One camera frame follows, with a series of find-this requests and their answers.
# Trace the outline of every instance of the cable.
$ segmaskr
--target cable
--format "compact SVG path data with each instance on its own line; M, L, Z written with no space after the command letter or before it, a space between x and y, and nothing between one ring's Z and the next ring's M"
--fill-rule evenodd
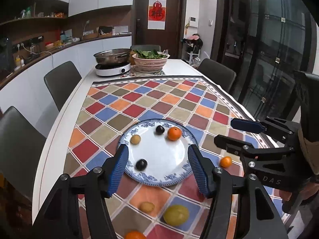
M49 52L49 51L42 51L42 52L40 52L40 53L34 53L34 52L30 51L30 50L27 50L27 51L30 52L31 54L34 54L34 55L40 55L41 53L49 53L49 54L52 56L52 69L54 69L54 66L53 66L53 54L52 54L51 52Z

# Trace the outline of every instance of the hand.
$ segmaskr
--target hand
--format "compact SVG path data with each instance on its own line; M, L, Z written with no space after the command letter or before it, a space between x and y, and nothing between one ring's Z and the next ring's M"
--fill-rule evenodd
M300 192L302 194L302 200L306 200L306 199L310 198L318 190L319 190L318 183L312 183L312 182L307 183L307 185L304 187L304 189ZM288 201L291 197L291 192L279 191L279 196L283 200Z

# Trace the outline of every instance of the spinach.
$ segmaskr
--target spinach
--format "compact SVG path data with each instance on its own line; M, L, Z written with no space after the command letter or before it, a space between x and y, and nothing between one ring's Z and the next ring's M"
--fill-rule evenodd
M151 52L135 50L135 53L138 54L138 58L142 58L142 59L161 59L161 58L167 57L167 55L165 54L158 54L155 49L152 50Z

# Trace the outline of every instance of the blue patterned plate rim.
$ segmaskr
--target blue patterned plate rim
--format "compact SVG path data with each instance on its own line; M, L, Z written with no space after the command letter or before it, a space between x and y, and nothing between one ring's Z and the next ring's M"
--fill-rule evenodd
M119 146L121 144L126 144L125 143L125 138L129 135L132 136L135 134L135 132L137 132L136 127L140 126L141 124L145 123L148 126L155 126L156 122L161 121L161 122L166 122L169 123L173 126L176 126L178 128L180 128L182 130L182 137L188 137L192 144L195 144L196 146L198 146L196 138L194 137L194 135L192 134L191 131L189 131L186 127L180 125L177 122L171 121L171 120L167 120L167 119L146 119L146 120L142 120L139 121L138 123L135 123L134 125L130 126L124 133L123 135L120 137L119 143L117 145L117 149L119 148ZM144 172L136 172L134 170L134 165L131 163L130 160L128 160L127 165L125 167L125 172L127 175L129 175L133 180L136 180L139 183L148 185L148 186L157 186L157 187L166 187L166 186L171 186L171 185L175 185L177 183L179 183L180 181L182 181L183 179L187 178L191 173L192 173L192 169L190 166L189 161L187 160L187 162L181 167L184 172L181 173L179 176L177 176L176 173L167 175L165 177L165 179L167 179L166 181L161 181L161 180L157 180L155 177L153 176L147 176Z

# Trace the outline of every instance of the table mat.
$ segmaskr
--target table mat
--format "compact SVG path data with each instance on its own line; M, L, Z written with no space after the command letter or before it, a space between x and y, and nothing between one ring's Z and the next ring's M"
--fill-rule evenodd
M164 118L187 127L195 136L204 157L215 166L224 156L233 164L226 170L243 175L238 156L217 148L213 142L218 134L250 142L254 147L273 147L265 135L234 130L232 118L249 119L232 98L202 76L146 76L94 82L88 91L77 118L68 146L64 172L84 175L114 155L120 136L138 121ZM278 190L266 187L278 212L282 215ZM228 233L233 234L237 215L237 195L233 196ZM149 215L138 210L144 201L154 203ZM106 205L119 238L138 230L148 239L199 238L211 199L199 192L195 178L188 178L170 187L142 185L126 174L118 191L106 199ZM190 212L186 223L171 227L163 213L171 205L184 205ZM89 238L85 200L79 195L80 218L84 239Z

